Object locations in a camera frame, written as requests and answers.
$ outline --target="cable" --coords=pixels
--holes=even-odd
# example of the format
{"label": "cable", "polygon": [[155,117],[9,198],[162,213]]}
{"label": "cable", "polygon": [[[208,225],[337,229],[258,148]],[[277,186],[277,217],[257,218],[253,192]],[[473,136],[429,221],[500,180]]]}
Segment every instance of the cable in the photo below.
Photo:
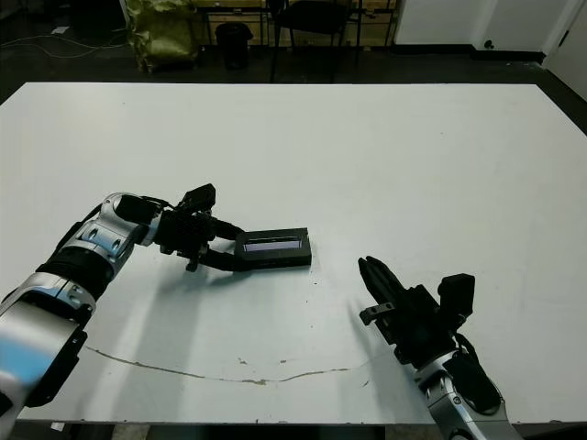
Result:
{"label": "cable", "polygon": [[43,52],[45,52],[46,55],[52,57],[52,58],[59,58],[59,59],[71,59],[71,58],[81,58],[81,57],[85,57],[86,55],[89,55],[93,52],[96,52],[97,50],[106,50],[106,49],[115,49],[115,48],[122,48],[123,46],[126,46],[127,43],[125,44],[119,44],[116,46],[103,46],[103,47],[97,47],[95,49],[90,49],[84,53],[80,53],[78,55],[56,55],[54,53],[49,52],[48,50],[46,50],[45,48],[43,48],[42,46],[40,46],[39,44],[34,44],[34,43],[11,43],[8,46],[2,45],[0,46],[0,50],[5,50],[5,49],[10,49],[10,48],[14,48],[15,46],[32,46],[34,48],[40,49]]}
{"label": "cable", "polygon": [[115,39],[119,39],[120,37],[125,37],[125,36],[126,36],[125,34],[118,34],[118,35],[114,35],[114,36],[113,36],[113,37],[112,37],[110,40],[108,40],[108,42],[105,44],[105,46],[107,46],[107,47],[111,47],[111,46],[113,46],[112,42],[113,42]]}
{"label": "cable", "polygon": [[167,202],[166,200],[158,199],[156,197],[149,197],[148,195],[143,195],[142,198],[148,200],[149,202],[155,202],[157,204],[161,204],[165,207],[173,209],[173,205]]}
{"label": "cable", "polygon": [[102,204],[98,204],[92,211],[90,211],[88,213],[88,215],[86,217],[83,218],[82,223],[87,222],[89,219],[91,219],[94,215],[98,214],[100,212],[100,208],[102,208]]}
{"label": "cable", "polygon": [[481,365],[481,362],[479,362],[479,357],[477,356],[477,351],[475,351],[475,347],[471,342],[469,342],[469,339],[467,339],[461,333],[455,333],[455,339],[459,343],[459,348],[461,346],[465,347],[467,349],[467,353],[471,355],[475,362]]}
{"label": "cable", "polygon": [[102,46],[90,46],[88,44],[83,44],[83,43],[80,43],[79,41],[75,41],[74,39],[59,37],[57,35],[37,35],[35,37],[24,37],[24,38],[17,38],[17,39],[13,39],[11,41],[7,41],[6,43],[0,44],[0,48],[3,48],[4,46],[11,45],[13,43],[18,43],[19,41],[27,41],[27,40],[30,40],[30,39],[60,39],[61,41],[65,41],[65,42],[71,43],[71,44],[76,44],[78,46],[81,46],[81,47],[87,48],[87,49],[103,49],[103,48],[110,47],[109,46],[110,41],[112,41],[116,37],[117,36],[112,37],[105,45],[102,45]]}

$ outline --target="display screen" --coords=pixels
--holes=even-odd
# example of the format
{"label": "display screen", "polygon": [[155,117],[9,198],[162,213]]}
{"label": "display screen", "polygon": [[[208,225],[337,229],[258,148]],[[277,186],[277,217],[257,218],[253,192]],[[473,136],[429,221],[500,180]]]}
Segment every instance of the display screen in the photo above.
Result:
{"label": "display screen", "polygon": [[274,238],[253,238],[244,245],[247,252],[260,250],[298,249],[302,241],[296,236],[279,236]]}

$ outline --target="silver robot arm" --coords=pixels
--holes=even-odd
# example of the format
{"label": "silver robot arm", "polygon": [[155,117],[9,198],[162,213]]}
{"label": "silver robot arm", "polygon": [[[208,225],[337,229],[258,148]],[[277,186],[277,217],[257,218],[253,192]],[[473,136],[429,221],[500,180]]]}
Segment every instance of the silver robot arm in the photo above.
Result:
{"label": "silver robot arm", "polygon": [[[116,210],[128,202],[150,209],[149,215],[141,223],[123,218]],[[97,299],[133,247],[152,243],[162,213],[159,204],[132,194],[108,196],[97,217],[76,224],[0,304],[0,438],[24,406],[53,399],[78,361]]]}
{"label": "silver robot arm", "polygon": [[367,290],[378,303],[360,313],[375,322],[415,382],[447,440],[519,440],[507,420],[505,401],[481,367],[472,344],[457,329],[472,314],[475,279],[460,274],[438,286],[440,304],[418,285],[405,289],[385,264],[359,260]]}
{"label": "silver robot arm", "polygon": [[76,223],[42,264],[0,303],[0,440],[20,411],[50,402],[78,362],[83,328],[96,301],[135,245],[157,243],[190,260],[222,270],[245,270],[208,241],[235,239],[241,229],[210,215],[216,190],[188,192],[175,207],[158,199],[112,194]]}

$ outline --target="black chair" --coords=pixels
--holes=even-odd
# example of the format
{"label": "black chair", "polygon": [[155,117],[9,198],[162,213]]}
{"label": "black chair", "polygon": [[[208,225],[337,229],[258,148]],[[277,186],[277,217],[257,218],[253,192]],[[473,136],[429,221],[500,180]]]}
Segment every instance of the black chair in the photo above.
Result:
{"label": "black chair", "polygon": [[[334,46],[334,36],[340,34],[338,39],[338,47],[340,48],[347,27],[347,21],[350,19],[351,0],[339,0],[339,2],[338,0],[299,0],[291,5],[289,0],[267,0],[267,4],[275,27],[275,50],[271,63],[271,83],[275,78],[279,38],[282,34],[282,28],[290,29],[292,49],[295,49],[294,30],[329,35],[331,49]],[[337,65],[338,57],[333,60],[333,69],[330,77],[331,82],[334,81]]]}

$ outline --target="crack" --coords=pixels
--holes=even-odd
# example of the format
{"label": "crack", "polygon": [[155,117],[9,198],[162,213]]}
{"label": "crack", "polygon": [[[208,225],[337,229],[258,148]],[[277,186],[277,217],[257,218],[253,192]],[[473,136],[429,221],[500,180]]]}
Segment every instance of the crack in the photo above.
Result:
{"label": "crack", "polygon": [[326,373],[332,373],[332,372],[341,372],[341,371],[351,370],[351,368],[331,368],[331,369],[324,369],[324,370],[319,370],[319,371],[308,371],[306,373],[296,374],[295,376],[291,376],[291,377],[285,378],[285,379],[227,379],[227,378],[215,378],[215,377],[211,377],[211,376],[202,376],[200,374],[188,373],[186,371],[180,371],[178,369],[156,367],[154,365],[143,364],[143,363],[137,362],[137,361],[133,362],[130,360],[123,359],[121,357],[108,355],[108,354],[98,350],[97,348],[93,348],[92,346],[84,346],[84,348],[87,350],[90,350],[90,351],[94,352],[95,354],[100,355],[104,358],[115,360],[116,362],[131,365],[133,367],[140,367],[142,369],[154,369],[156,371],[162,371],[164,373],[171,373],[171,374],[179,374],[180,376],[187,376],[189,378],[194,378],[194,379],[215,380],[215,381],[219,381],[219,382],[250,383],[253,385],[261,385],[261,386],[267,385],[268,383],[289,382],[290,380],[300,379],[305,376],[314,376],[316,374],[326,374]]}

